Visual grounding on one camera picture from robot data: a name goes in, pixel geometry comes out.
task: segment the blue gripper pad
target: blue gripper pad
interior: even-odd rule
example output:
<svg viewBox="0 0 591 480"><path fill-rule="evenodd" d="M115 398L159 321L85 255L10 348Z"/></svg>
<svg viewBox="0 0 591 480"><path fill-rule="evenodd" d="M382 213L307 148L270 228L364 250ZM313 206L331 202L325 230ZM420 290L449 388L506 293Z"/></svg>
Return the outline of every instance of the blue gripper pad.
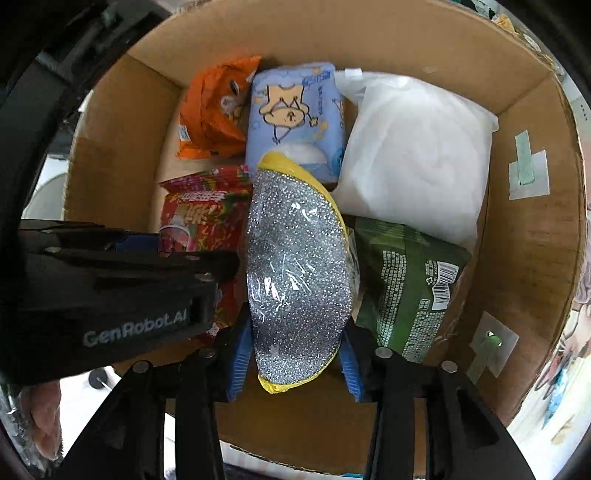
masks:
<svg viewBox="0 0 591 480"><path fill-rule="evenodd" d="M343 339L340 342L339 360L349 393L353 395L355 401L361 401L363 398L363 382L359 373L359 363L349 342L347 332L343 332Z"/></svg>
<svg viewBox="0 0 591 480"><path fill-rule="evenodd" d="M248 362L251 359L253 348L251 320L249 317L242 328L238 341L236 342L236 351L232 363L228 368L228 386L226 387L226 395L229 401L236 400L236 397L242 391L244 380L246 378L246 371L248 370Z"/></svg>

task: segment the green snack bag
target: green snack bag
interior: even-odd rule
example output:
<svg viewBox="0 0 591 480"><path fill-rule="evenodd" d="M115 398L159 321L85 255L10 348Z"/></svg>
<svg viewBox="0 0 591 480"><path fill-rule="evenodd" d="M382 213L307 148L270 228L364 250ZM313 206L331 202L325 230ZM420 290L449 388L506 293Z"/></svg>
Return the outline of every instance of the green snack bag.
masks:
<svg viewBox="0 0 591 480"><path fill-rule="evenodd" d="M399 223L355 219L364 295L357 325L380 346L422 362L471 254Z"/></svg>

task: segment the snack package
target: snack package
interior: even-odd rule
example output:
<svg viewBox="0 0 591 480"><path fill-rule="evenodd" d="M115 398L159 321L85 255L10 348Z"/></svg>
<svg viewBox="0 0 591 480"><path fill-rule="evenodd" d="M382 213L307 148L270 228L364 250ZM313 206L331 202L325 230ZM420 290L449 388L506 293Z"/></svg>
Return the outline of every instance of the snack package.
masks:
<svg viewBox="0 0 591 480"><path fill-rule="evenodd" d="M244 153L246 136L237 124L260 59L230 61L195 76L180 110L178 158Z"/></svg>
<svg viewBox="0 0 591 480"><path fill-rule="evenodd" d="M238 252L252 186L246 167L222 167L160 184L168 190L160 219L161 252ZM234 325L239 306L236 279L220 285L214 325L208 334Z"/></svg>
<svg viewBox="0 0 591 480"><path fill-rule="evenodd" d="M399 223L358 217L354 230L364 290L356 324L422 362L470 253Z"/></svg>
<svg viewBox="0 0 591 480"><path fill-rule="evenodd" d="M285 155L266 154L254 179L246 283L269 393L314 380L337 354L357 288L351 247L326 189Z"/></svg>

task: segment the orange snack bag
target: orange snack bag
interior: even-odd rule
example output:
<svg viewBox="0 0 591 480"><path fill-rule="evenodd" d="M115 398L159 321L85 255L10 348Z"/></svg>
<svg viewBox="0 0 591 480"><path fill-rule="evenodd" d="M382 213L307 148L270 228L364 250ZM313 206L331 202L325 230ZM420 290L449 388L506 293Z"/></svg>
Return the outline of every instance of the orange snack bag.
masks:
<svg viewBox="0 0 591 480"><path fill-rule="evenodd" d="M234 60L195 76L181 105L178 158L244 153L246 136L237 124L260 59Z"/></svg>

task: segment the cartoon bear print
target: cartoon bear print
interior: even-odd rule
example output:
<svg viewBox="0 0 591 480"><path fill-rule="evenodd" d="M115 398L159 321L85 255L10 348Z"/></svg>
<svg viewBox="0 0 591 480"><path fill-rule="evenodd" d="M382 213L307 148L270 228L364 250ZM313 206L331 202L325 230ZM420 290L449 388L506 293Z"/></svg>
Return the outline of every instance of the cartoon bear print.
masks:
<svg viewBox="0 0 591 480"><path fill-rule="evenodd" d="M345 103L342 100L337 100L336 98L333 98L333 103L339 109L340 127L345 128Z"/></svg>
<svg viewBox="0 0 591 480"><path fill-rule="evenodd" d="M267 104L259 109L259 113L265 123L273 125L274 143L281 143L294 128L304 125L306 116L311 127L318 125L318 117L310 116L310 107L304 103L303 95L303 85L267 86Z"/></svg>

